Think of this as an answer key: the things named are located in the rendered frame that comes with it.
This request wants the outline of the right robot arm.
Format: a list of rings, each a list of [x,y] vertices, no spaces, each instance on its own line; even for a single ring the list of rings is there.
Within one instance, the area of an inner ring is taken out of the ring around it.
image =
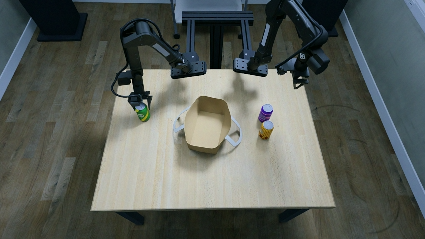
[[[140,62],[138,46],[145,45],[153,48],[169,62],[172,77],[205,72],[205,62],[203,60],[189,62],[183,53],[178,50],[172,50],[171,47],[166,45],[147,21],[137,20],[128,25],[123,32],[123,46],[126,49],[130,70],[119,74],[117,79],[119,86],[130,85],[131,82],[133,85],[142,85],[144,83],[144,72]]]

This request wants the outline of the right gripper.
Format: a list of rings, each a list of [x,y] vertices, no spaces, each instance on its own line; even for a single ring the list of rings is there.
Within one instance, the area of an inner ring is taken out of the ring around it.
[[[135,95],[138,95],[139,96],[139,94],[140,94],[140,97],[139,98],[138,97],[129,97],[128,98],[129,104],[131,102],[140,102],[142,99],[143,100],[147,100],[148,108],[150,110],[150,104],[151,104],[151,100],[152,100],[153,96],[149,96],[150,91],[145,91],[144,90],[144,84],[138,85],[138,87],[136,85],[133,85],[133,91],[134,92],[130,93],[130,95],[134,95],[135,94]]]

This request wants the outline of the purple drink can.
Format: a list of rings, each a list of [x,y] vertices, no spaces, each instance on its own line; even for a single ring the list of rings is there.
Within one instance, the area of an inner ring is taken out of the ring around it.
[[[272,115],[272,112],[273,112],[273,108],[270,104],[263,105],[262,108],[261,108],[261,112],[259,114],[259,117],[258,117],[259,121],[261,121],[262,123],[264,121],[267,121],[267,120],[269,121],[270,117]]]

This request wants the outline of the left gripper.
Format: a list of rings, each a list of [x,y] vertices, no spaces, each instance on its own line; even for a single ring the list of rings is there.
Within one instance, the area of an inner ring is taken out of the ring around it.
[[[300,61],[298,57],[289,60],[281,67],[282,69],[278,68],[279,73],[290,71],[290,74],[292,74],[294,89],[298,89],[309,83],[308,80],[298,79],[299,77],[308,78],[310,76],[307,64]],[[300,85],[296,87],[296,84]]]

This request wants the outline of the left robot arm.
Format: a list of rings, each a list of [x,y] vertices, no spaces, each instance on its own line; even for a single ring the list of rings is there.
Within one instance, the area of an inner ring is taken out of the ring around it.
[[[311,42],[320,33],[319,29],[317,29],[317,27],[313,24],[296,0],[271,0],[266,5],[265,13],[267,15],[267,21],[261,44],[255,52],[254,57],[250,57],[250,60],[240,58],[235,59],[236,70],[256,74],[268,74],[267,64],[269,64],[272,59],[272,46],[274,44],[278,28],[283,19],[286,18],[286,15],[288,15],[298,29],[303,41],[302,47]],[[323,29],[321,37],[298,55],[298,59],[303,63],[306,63],[315,75],[321,74],[325,69],[327,69],[328,63],[330,63],[330,59],[321,49],[323,44],[325,44],[328,40],[328,32],[322,25],[319,26]]]

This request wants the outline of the tan bag floor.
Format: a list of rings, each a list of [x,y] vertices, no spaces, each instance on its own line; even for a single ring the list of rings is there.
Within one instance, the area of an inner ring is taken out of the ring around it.
[[[200,111],[190,145],[216,148],[222,129],[224,115]]]

